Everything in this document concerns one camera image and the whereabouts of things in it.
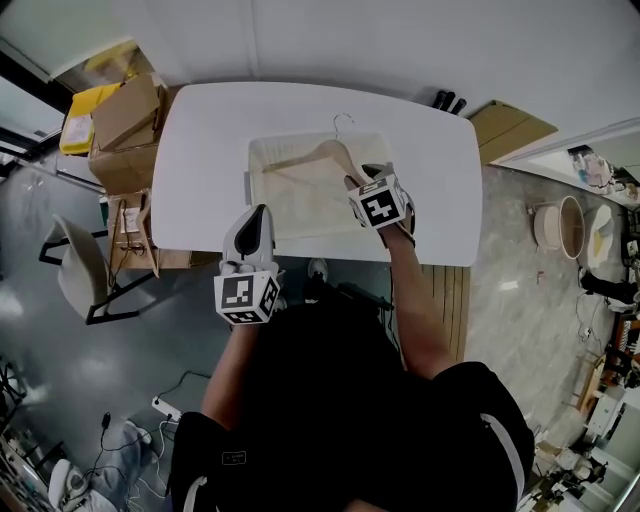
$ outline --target power strip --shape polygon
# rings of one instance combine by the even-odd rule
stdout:
[[[180,418],[182,417],[182,413],[178,409],[172,407],[157,396],[153,397],[153,400],[151,401],[151,407],[153,407],[156,411],[162,413],[162,415],[165,417],[171,416],[171,421],[180,421]]]

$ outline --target white table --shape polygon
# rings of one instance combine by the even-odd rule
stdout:
[[[417,103],[335,87],[275,82],[191,85],[164,127],[153,180],[152,227],[161,248],[220,251],[247,209],[245,172],[255,138],[334,130],[386,138],[416,204],[424,264],[470,266],[482,218],[482,180],[469,121]],[[375,232],[277,242],[276,254],[389,261]]]

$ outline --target cardboard box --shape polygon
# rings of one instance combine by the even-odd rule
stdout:
[[[114,274],[122,269],[153,269],[153,263],[147,250],[149,246],[152,248],[153,257],[160,269],[192,268],[220,261],[222,258],[220,253],[158,249],[152,240],[150,216],[147,219],[149,239],[145,242],[137,226],[133,227],[132,224],[135,224],[137,209],[143,210],[146,201],[149,200],[151,199],[148,190],[109,197],[109,219],[107,221],[109,254],[107,257]],[[130,211],[130,215],[127,215],[130,222],[126,222],[123,217],[125,210]]]
[[[558,131],[527,112],[495,100],[469,120],[476,129],[482,165]]]
[[[89,169],[108,195],[130,194],[151,187],[158,143],[172,99],[162,87],[158,87],[157,94],[160,105],[154,119],[123,140],[117,149],[102,151],[97,140],[93,141]]]
[[[94,108],[91,117],[100,150],[116,149],[152,122],[160,107],[158,92],[150,75],[140,75]]]

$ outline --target white chair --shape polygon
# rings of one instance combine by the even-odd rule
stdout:
[[[110,286],[110,270],[95,240],[107,236],[109,232],[105,230],[89,233],[59,215],[54,215],[53,221],[53,227],[40,250],[39,259],[60,267],[58,283],[62,293],[73,309],[85,318],[85,323],[93,325],[138,316],[139,311],[111,315],[106,311],[106,306],[151,279],[153,272],[123,287],[119,286],[114,278],[113,286]],[[47,255],[50,249],[63,245],[68,245],[69,248],[62,259]]]

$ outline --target fiducial marker cube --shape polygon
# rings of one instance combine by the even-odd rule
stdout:
[[[349,191],[349,202],[360,224],[380,229],[406,216],[405,193],[395,174],[387,174]]]
[[[214,278],[216,312],[234,325],[268,322],[280,286],[268,271]]]

